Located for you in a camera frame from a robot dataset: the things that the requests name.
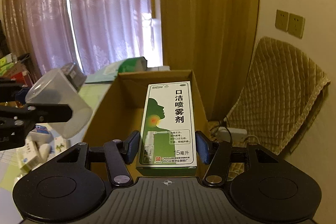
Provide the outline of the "pink sheer curtain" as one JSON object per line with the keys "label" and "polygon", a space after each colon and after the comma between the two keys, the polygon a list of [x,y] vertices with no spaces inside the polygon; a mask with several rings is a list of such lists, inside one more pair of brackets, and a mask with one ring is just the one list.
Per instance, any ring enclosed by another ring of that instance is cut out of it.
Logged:
{"label": "pink sheer curtain", "polygon": [[37,79],[70,62],[86,74],[127,58],[162,62],[150,0],[1,0],[12,53],[30,55]]}

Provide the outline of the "mustard yellow curtain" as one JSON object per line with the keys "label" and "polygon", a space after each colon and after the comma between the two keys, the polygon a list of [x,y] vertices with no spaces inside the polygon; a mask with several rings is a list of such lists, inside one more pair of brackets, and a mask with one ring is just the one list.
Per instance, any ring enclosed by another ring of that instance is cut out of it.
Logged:
{"label": "mustard yellow curtain", "polygon": [[206,117],[224,118],[247,79],[259,0],[161,0],[163,62],[191,69]]}

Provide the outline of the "dark plastic wrapped container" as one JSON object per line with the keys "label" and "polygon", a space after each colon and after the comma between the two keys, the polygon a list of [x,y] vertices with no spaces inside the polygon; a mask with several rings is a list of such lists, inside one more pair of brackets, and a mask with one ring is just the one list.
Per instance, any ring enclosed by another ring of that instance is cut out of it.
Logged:
{"label": "dark plastic wrapped container", "polygon": [[74,89],[79,92],[87,78],[80,67],[76,63],[68,63],[62,66],[61,70]]}

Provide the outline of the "green white spray medicine box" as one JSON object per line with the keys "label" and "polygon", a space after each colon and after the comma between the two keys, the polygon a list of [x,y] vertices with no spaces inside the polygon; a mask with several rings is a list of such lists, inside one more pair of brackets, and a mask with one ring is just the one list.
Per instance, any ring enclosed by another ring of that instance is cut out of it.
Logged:
{"label": "green white spray medicine box", "polygon": [[144,176],[193,176],[197,170],[190,81],[147,88],[136,169]]}

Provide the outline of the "brown cardboard box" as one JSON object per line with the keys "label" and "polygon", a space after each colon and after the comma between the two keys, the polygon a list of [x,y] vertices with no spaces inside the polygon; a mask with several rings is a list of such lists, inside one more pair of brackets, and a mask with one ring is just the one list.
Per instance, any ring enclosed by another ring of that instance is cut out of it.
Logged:
{"label": "brown cardboard box", "polygon": [[[141,139],[142,117],[148,86],[182,81],[191,83],[195,132],[201,131],[207,135],[209,132],[206,114],[192,71],[122,73],[117,76],[104,95],[84,136],[84,141],[91,149],[87,157],[88,167],[101,178],[109,180],[104,144],[113,139],[124,141],[135,130],[140,132]],[[137,155],[134,161],[126,166],[133,183],[144,176],[136,169],[136,162]],[[205,171],[206,166],[197,153],[197,170],[193,176],[202,177]]]}

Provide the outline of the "white medicine box on table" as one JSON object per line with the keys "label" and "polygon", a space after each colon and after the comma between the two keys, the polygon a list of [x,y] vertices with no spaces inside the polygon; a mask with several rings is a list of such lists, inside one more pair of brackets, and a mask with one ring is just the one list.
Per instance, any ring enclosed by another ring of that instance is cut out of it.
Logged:
{"label": "white medicine box on table", "polygon": [[36,144],[30,139],[26,139],[23,147],[17,148],[17,160],[22,172],[29,172],[42,162]]}

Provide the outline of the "white power strip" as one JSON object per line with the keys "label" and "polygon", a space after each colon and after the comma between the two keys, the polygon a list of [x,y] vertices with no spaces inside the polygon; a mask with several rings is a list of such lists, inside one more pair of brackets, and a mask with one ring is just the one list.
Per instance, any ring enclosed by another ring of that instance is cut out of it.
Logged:
{"label": "white power strip", "polygon": [[228,128],[219,127],[218,131],[215,133],[215,137],[219,140],[230,141],[233,142],[243,142],[247,137],[247,130],[240,128]]}

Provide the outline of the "double wall socket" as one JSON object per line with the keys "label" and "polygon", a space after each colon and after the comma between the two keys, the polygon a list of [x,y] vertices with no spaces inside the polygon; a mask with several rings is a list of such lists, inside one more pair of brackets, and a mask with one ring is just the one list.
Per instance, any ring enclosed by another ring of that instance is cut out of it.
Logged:
{"label": "double wall socket", "polygon": [[282,10],[276,10],[275,27],[278,30],[302,39],[305,28],[305,18]]}

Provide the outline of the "quilted tan chair cover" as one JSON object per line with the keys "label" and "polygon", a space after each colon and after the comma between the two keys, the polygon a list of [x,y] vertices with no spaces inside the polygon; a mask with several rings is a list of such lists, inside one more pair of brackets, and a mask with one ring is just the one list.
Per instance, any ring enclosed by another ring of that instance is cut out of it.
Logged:
{"label": "quilted tan chair cover", "polygon": [[261,38],[244,88],[227,116],[231,127],[247,131],[234,146],[256,142],[276,155],[292,154],[321,110],[329,84],[326,73],[302,50]]}

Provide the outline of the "green flat package bag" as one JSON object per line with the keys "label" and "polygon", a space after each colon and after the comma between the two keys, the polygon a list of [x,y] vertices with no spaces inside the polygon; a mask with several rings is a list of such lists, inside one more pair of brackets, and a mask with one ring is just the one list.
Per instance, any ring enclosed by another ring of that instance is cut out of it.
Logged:
{"label": "green flat package bag", "polygon": [[145,57],[134,57],[101,68],[94,74],[88,75],[86,84],[111,83],[119,73],[143,72],[147,70],[147,59]]}

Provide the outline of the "clear plastic container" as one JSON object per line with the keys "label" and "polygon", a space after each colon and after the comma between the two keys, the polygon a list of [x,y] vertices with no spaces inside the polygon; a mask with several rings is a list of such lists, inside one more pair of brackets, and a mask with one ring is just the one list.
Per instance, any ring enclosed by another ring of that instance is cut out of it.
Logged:
{"label": "clear plastic container", "polygon": [[60,68],[42,76],[28,91],[25,101],[34,106],[47,106],[49,116],[43,122],[50,124],[65,139],[78,134],[92,115],[92,109]]}

